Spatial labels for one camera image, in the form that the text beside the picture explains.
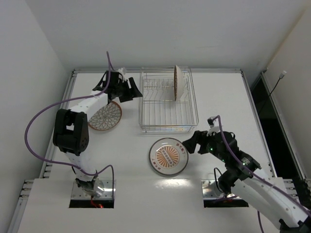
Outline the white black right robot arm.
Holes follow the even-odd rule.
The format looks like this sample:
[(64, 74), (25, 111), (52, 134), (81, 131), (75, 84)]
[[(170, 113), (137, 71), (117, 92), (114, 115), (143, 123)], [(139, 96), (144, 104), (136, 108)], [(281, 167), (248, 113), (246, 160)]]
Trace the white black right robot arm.
[(281, 233), (309, 233), (311, 213), (272, 183), (260, 164), (239, 149), (234, 133), (195, 131), (183, 141), (188, 153), (211, 153), (224, 162), (226, 171), (218, 186), (225, 194), (233, 193), (264, 215)]

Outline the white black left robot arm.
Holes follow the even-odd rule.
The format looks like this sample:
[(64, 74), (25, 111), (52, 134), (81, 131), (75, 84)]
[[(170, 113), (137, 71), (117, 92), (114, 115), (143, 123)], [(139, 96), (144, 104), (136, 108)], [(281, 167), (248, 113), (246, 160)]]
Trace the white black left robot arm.
[(69, 159), (77, 186), (93, 198), (103, 195), (104, 183), (86, 154), (89, 144), (88, 123), (115, 98), (127, 102), (141, 97), (142, 93), (132, 77), (125, 79), (123, 71), (107, 70), (90, 95), (75, 106), (59, 109), (56, 113), (53, 144)]

